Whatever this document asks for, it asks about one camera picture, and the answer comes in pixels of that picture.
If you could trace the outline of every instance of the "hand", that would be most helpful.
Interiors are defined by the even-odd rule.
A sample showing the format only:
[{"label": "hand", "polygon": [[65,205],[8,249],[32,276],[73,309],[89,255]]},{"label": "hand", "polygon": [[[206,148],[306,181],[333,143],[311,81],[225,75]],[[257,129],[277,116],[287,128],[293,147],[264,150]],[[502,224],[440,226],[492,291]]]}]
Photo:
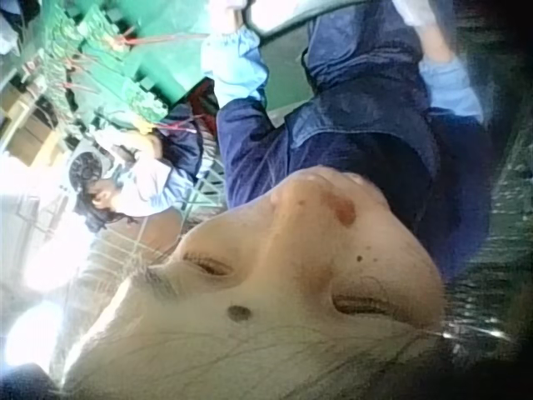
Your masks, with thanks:
[{"label": "hand", "polygon": [[209,13],[214,33],[231,34],[243,24],[242,10],[246,8],[248,0],[211,0]]},{"label": "hand", "polygon": [[392,0],[406,25],[420,28],[436,24],[429,0]]}]

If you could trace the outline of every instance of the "person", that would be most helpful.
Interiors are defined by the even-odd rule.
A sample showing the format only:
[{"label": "person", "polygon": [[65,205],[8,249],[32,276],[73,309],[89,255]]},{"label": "person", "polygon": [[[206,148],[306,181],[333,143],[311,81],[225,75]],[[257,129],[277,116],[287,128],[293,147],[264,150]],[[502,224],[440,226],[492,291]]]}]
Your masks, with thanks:
[{"label": "person", "polygon": [[124,217],[147,217],[186,201],[216,156],[214,138],[202,121],[192,119],[185,103],[176,105],[160,128],[147,135],[110,126],[96,136],[104,148],[120,146],[136,153],[131,168],[83,184],[76,212],[87,217],[92,232]]},{"label": "person", "polygon": [[215,3],[202,65],[230,210],[121,285],[72,350],[63,395],[449,393],[444,380],[410,395],[449,371],[444,283],[480,246],[490,203],[481,107],[441,29],[451,2],[370,1],[311,22],[316,95],[279,128],[257,35]]}]

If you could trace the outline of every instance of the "wire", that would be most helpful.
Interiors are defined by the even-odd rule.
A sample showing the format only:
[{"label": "wire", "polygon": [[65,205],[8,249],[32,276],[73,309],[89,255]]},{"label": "wire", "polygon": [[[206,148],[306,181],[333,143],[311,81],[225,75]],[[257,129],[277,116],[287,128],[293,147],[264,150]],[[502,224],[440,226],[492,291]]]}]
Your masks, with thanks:
[{"label": "wire", "polygon": [[119,44],[135,46],[135,45],[140,45],[140,44],[172,42],[175,40],[205,39],[209,35],[205,33],[190,33],[190,34],[176,33],[174,35],[149,36],[149,37],[140,37],[140,38],[135,38],[135,39],[128,39],[126,36],[127,36],[126,33],[124,33],[123,35],[119,35],[115,37],[115,40]]},{"label": "wire", "polygon": [[204,114],[201,115],[193,115],[192,117],[186,119],[185,121],[175,122],[175,123],[154,123],[153,126],[158,129],[166,129],[168,131],[185,131],[190,133],[197,133],[197,130],[190,129],[188,127],[183,127],[186,123],[192,123],[196,121],[198,118],[205,117]]}]

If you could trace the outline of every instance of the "white glove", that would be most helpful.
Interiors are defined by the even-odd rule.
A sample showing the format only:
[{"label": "white glove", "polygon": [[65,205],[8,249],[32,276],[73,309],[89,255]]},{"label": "white glove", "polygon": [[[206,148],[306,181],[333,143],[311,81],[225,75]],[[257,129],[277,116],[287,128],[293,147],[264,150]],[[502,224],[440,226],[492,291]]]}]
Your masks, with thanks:
[{"label": "white glove", "polygon": [[436,23],[429,0],[392,0],[392,2],[406,25],[410,27],[423,27]]}]

